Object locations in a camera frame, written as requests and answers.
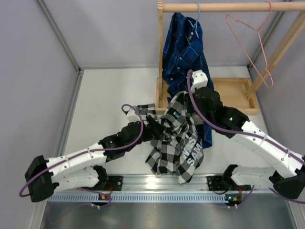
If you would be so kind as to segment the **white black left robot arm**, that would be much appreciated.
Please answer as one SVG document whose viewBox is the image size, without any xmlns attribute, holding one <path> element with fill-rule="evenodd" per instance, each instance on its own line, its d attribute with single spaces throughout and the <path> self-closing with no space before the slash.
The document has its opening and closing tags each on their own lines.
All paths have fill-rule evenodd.
<svg viewBox="0 0 305 229">
<path fill-rule="evenodd" d="M 103 164 L 123 157 L 136 145 L 160 139 L 164 130 L 164 126 L 146 115 L 86 149 L 53 158 L 37 156 L 24 175 L 27 195 L 37 203 L 69 189 L 103 190 L 109 180 Z"/>
</svg>

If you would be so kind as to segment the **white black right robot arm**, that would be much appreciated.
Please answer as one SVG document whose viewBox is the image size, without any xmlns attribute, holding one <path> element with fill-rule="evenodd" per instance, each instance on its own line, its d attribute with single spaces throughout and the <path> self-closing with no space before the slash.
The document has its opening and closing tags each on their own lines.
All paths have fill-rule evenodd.
<svg viewBox="0 0 305 229">
<path fill-rule="evenodd" d="M 217 133 L 245 146 L 268 163 L 268 167 L 229 165 L 223 173 L 226 189 L 264 186 L 279 195 L 297 200 L 305 188 L 305 157 L 275 141 L 247 115 L 224 106 L 219 93 L 210 87 L 188 88 L 193 110 Z"/>
</svg>

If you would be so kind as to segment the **black white checkered shirt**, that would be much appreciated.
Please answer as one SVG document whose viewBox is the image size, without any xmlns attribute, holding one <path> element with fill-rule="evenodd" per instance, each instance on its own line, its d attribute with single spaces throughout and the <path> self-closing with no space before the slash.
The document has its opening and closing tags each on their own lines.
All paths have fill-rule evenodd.
<svg viewBox="0 0 305 229">
<path fill-rule="evenodd" d="M 203 141 L 199 137 L 192 114 L 188 112 L 189 95 L 180 92 L 174 96 L 161 117 L 157 117 L 155 104 L 137 105 L 145 124 L 148 116 L 164 128 L 160 137 L 150 141 L 153 147 L 145 163 L 160 177 L 176 175 L 180 184 L 189 183 L 204 159 Z"/>
</svg>

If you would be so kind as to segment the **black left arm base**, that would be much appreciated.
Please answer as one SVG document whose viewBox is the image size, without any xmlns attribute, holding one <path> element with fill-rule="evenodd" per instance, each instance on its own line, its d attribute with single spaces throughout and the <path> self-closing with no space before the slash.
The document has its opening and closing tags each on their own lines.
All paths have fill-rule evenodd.
<svg viewBox="0 0 305 229">
<path fill-rule="evenodd" d="M 123 185 L 123 176 L 108 176 L 107 181 L 99 182 L 93 187 L 81 187 L 81 189 L 89 190 L 90 192 L 98 194 L 98 200 L 108 200 L 107 193 L 113 191 L 121 191 Z"/>
</svg>

